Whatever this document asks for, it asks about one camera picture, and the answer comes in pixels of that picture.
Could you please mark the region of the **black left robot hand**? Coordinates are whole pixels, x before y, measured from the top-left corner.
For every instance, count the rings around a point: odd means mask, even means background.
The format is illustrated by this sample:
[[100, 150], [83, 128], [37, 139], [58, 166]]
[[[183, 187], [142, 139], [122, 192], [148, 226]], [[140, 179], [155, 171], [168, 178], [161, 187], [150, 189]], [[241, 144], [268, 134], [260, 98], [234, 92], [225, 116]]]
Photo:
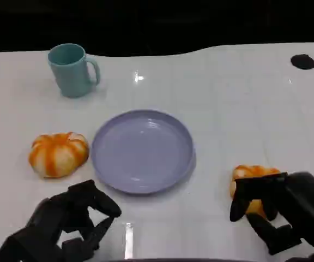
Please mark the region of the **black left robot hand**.
[[64, 261], [86, 261], [94, 256], [113, 221], [122, 214], [120, 207], [93, 180], [68, 187], [64, 193], [39, 203], [28, 227], [37, 227], [53, 244], [61, 233], [78, 231], [80, 237], [64, 241]]

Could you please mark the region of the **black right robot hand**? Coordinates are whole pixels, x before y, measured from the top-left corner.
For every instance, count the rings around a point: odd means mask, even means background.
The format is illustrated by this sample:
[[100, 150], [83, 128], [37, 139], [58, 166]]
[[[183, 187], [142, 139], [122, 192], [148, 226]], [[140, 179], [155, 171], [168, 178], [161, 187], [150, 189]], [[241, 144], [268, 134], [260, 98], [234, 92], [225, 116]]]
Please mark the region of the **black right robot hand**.
[[235, 180], [230, 221], [245, 216], [274, 255], [301, 244], [314, 247], [314, 176], [286, 172]]

